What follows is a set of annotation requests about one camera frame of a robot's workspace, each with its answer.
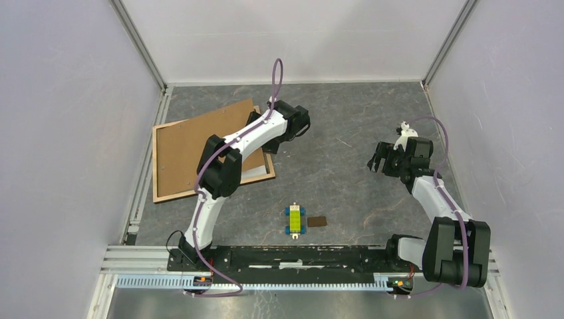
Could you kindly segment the landscape photo print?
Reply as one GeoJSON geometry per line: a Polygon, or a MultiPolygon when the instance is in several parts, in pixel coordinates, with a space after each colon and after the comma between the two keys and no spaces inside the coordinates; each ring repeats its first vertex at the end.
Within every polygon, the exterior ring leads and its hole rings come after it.
{"type": "Polygon", "coordinates": [[[247,169],[241,173],[241,184],[255,183],[273,177],[271,174],[271,156],[263,154],[264,164],[247,169]]]}

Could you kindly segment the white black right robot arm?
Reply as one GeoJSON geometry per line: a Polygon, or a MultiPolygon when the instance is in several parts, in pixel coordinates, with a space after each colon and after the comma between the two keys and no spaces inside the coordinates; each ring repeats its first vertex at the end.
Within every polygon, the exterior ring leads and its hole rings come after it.
{"type": "Polygon", "coordinates": [[[409,137],[398,146],[379,142],[367,163],[373,172],[399,178],[432,223],[426,239],[393,235],[384,263],[393,271],[412,264],[429,282],[481,288],[488,276],[490,226],[472,219],[454,201],[441,175],[430,167],[433,151],[426,138],[409,137]]]}

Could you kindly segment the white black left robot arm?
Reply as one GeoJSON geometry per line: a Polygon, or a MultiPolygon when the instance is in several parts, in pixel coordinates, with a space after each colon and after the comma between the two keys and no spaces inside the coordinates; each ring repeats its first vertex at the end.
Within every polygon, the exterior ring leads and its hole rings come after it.
{"type": "Polygon", "coordinates": [[[183,261],[192,270],[202,270],[209,262],[206,251],[212,243],[213,228],[225,200],[241,184],[243,162],[264,148],[276,154],[280,144],[302,136],[311,126],[309,111],[276,100],[268,102],[264,114],[252,111],[242,129],[205,143],[197,169],[195,192],[198,203],[188,230],[179,242],[183,261]]]}

